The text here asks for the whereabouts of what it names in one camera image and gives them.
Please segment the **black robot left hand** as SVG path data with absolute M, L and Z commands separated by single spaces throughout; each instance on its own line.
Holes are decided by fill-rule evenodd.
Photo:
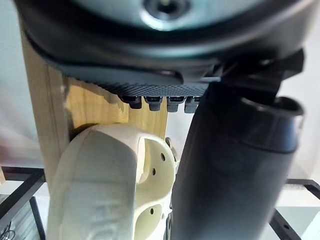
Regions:
M 131 107 L 195 109 L 173 187 L 174 240 L 257 240 L 298 148 L 317 0 L 16 0 L 35 51 Z

